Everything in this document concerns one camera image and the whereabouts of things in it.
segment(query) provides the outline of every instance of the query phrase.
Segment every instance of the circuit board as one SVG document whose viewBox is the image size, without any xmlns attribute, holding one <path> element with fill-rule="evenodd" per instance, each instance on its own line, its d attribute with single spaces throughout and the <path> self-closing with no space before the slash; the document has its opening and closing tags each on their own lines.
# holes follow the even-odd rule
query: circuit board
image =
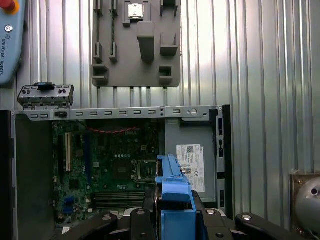
<svg viewBox="0 0 320 240">
<path fill-rule="evenodd" d="M 121 218 L 125 209 L 142 207 L 145 189 L 155 185 L 157 121 L 106 123 L 52 124 L 57 227 L 75 226 L 101 211 Z"/>
</svg>

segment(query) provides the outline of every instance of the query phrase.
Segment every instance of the gray tool holder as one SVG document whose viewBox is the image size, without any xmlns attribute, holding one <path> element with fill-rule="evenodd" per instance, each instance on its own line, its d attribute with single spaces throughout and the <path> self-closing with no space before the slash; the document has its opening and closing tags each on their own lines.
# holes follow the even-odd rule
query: gray tool holder
<svg viewBox="0 0 320 240">
<path fill-rule="evenodd" d="M 92 83 L 177 87 L 179 44 L 179 0 L 95 0 Z"/>
</svg>

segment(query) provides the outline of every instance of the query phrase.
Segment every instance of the emergency stop button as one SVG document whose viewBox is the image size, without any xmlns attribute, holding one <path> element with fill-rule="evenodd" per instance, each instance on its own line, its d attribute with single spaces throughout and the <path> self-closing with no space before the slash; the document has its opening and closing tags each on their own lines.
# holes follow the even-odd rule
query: emergency stop button
<svg viewBox="0 0 320 240">
<path fill-rule="evenodd" d="M 14 0 L 0 0 L 0 8 L 8 14 L 14 13 L 16 10 L 16 2 Z"/>
</svg>

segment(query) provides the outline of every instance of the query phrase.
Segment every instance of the label sticker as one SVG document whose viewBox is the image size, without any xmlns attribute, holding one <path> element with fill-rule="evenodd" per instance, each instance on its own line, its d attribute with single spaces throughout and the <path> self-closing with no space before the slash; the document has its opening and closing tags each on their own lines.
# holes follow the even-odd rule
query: label sticker
<svg viewBox="0 0 320 240">
<path fill-rule="evenodd" d="M 176 157 L 192 190 L 204 193 L 206 190 L 204 148 L 200 144 L 177 145 Z"/>
<path fill-rule="evenodd" d="M 69 226 L 64 226 L 63 229 L 62 229 L 62 234 L 65 234 L 67 232 L 70 231 L 70 227 Z"/>
</svg>

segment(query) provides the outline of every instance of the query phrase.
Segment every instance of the corrugated metal wall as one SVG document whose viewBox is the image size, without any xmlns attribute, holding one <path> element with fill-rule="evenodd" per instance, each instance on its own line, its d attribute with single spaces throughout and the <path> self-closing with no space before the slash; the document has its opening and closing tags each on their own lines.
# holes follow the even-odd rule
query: corrugated metal wall
<svg viewBox="0 0 320 240">
<path fill-rule="evenodd" d="M 92 3 L 29 0 L 23 85 L 75 86 L 74 108 L 232 105 L 234 207 L 289 227 L 289 174 L 320 171 L 320 1 L 181 0 L 181 84 L 96 89 Z"/>
</svg>

